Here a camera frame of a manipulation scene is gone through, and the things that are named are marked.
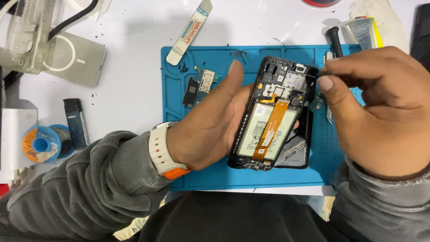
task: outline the ribbon cable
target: ribbon cable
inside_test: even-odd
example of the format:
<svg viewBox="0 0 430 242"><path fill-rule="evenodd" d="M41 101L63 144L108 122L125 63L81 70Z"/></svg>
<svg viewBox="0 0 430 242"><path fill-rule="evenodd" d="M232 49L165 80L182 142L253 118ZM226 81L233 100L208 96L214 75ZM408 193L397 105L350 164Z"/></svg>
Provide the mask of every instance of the ribbon cable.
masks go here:
<svg viewBox="0 0 430 242"><path fill-rule="evenodd" d="M272 143L279 126L281 125L282 119L284 118L285 112L288 108L288 101L279 99L275 107L273 108L272 114L270 115L269 121L267 122L266 129L255 148L252 159L262 160L266 156L267 150Z"/></svg>

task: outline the black tool handle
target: black tool handle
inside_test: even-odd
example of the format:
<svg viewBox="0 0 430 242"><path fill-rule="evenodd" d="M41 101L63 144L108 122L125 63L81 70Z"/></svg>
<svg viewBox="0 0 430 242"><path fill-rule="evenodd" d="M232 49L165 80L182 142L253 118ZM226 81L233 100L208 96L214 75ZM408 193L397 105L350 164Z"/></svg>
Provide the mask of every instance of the black tool handle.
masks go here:
<svg viewBox="0 0 430 242"><path fill-rule="evenodd" d="M326 36L329 37L330 41L332 42L332 48L333 48L333 51L335 52L336 58L340 58L344 56L341 48L341 42L339 41L338 32L339 32L339 27L332 27L326 32Z"/></svg>

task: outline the orange watch strap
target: orange watch strap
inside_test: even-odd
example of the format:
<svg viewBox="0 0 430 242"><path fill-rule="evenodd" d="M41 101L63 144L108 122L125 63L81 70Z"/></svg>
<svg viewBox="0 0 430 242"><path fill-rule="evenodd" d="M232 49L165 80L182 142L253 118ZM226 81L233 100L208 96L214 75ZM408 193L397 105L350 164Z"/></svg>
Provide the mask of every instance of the orange watch strap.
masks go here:
<svg viewBox="0 0 430 242"><path fill-rule="evenodd" d="M191 169L184 170L182 168L174 168L163 173L163 176L165 176L167 179L174 180L180 176L187 174L190 171Z"/></svg>

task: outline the fingernail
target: fingernail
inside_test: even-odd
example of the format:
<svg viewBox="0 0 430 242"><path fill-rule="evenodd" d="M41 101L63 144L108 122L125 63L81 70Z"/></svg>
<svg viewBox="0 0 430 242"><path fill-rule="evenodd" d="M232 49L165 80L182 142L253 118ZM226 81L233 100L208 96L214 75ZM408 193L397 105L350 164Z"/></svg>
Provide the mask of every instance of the fingernail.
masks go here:
<svg viewBox="0 0 430 242"><path fill-rule="evenodd" d="M324 92L326 92L333 87L333 81L328 76L322 76L318 79L318 85Z"/></svg>
<svg viewBox="0 0 430 242"><path fill-rule="evenodd" d="M339 60L339 59L340 59L340 58L328 59L328 60L326 60L326 62L332 62L332 61Z"/></svg>
<svg viewBox="0 0 430 242"><path fill-rule="evenodd" d="M230 68L228 69L227 75L230 74L233 71L234 64L236 63L236 60L233 60L233 62L230 65Z"/></svg>

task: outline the white cable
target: white cable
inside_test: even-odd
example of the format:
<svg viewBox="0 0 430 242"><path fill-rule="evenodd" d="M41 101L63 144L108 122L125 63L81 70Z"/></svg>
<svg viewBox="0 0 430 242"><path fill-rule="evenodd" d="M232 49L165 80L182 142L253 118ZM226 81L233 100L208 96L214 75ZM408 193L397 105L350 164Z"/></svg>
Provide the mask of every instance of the white cable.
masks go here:
<svg viewBox="0 0 430 242"><path fill-rule="evenodd" d="M18 0L10 0L6 5L0 10L0 23L3 21L3 17L6 15L7 11L12 8L12 6L17 3Z"/></svg>

